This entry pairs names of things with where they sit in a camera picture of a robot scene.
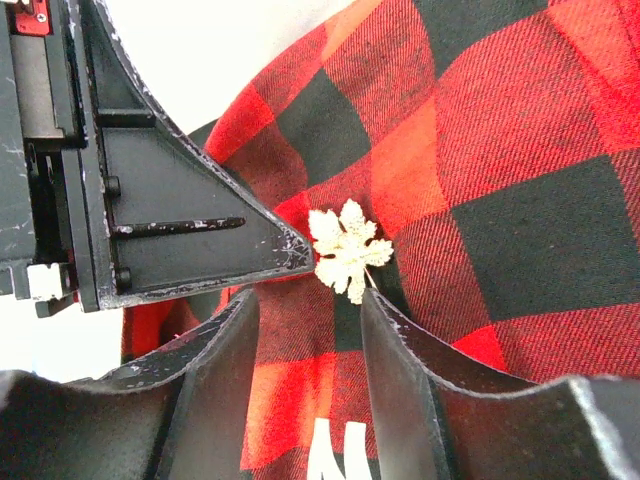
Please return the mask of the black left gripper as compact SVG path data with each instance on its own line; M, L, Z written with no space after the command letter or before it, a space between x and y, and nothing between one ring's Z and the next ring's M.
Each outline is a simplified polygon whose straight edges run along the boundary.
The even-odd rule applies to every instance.
M1 4L1 292L41 317L101 310L106 218L90 41L103 1Z

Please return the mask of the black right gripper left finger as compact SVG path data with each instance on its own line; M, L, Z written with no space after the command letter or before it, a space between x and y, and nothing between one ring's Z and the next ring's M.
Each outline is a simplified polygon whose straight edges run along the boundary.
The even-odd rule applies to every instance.
M235 479L259 332L254 292L97 380L1 375L5 479Z

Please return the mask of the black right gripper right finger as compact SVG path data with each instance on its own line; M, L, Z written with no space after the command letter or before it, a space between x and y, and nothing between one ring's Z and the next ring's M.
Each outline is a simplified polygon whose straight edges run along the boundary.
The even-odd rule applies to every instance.
M639 384L534 384L480 363L375 290L361 331L385 479L635 479Z

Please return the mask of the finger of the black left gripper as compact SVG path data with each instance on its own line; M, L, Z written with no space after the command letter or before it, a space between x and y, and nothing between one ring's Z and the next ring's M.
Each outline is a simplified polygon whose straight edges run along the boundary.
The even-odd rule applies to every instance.
M300 275L309 241L169 118L102 1L82 5L83 160L98 306L123 308Z

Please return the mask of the gold leaf brooch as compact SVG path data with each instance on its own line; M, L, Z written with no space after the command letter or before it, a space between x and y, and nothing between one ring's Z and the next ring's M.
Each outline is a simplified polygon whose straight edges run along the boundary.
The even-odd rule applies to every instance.
M318 280L336 294L361 305L368 285L375 283L369 267L386 265L394 254L390 240L377 238L377 224L367 220L359 203L348 199L339 214L310 210L308 226L319 256L314 269Z

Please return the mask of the red black plaid shirt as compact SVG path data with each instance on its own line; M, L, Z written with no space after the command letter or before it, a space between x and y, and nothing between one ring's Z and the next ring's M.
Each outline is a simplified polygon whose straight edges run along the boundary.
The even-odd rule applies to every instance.
M385 479L361 305L323 285L310 210L353 199L409 320L534 384L639 384L639 5L357 1L267 65L205 152L310 243L314 268L128 308L138 359L250 290L259 332L235 479Z

